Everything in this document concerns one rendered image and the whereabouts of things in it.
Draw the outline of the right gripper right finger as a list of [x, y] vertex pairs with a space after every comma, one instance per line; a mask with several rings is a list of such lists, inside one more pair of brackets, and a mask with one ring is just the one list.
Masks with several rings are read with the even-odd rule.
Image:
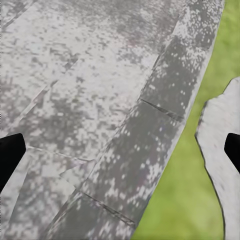
[[229, 132], [224, 145], [224, 152], [240, 174], [240, 135]]

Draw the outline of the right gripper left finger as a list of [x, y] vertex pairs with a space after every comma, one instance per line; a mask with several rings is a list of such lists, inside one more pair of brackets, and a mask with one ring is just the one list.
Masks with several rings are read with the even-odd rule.
[[0, 193], [26, 152], [22, 133], [0, 138]]

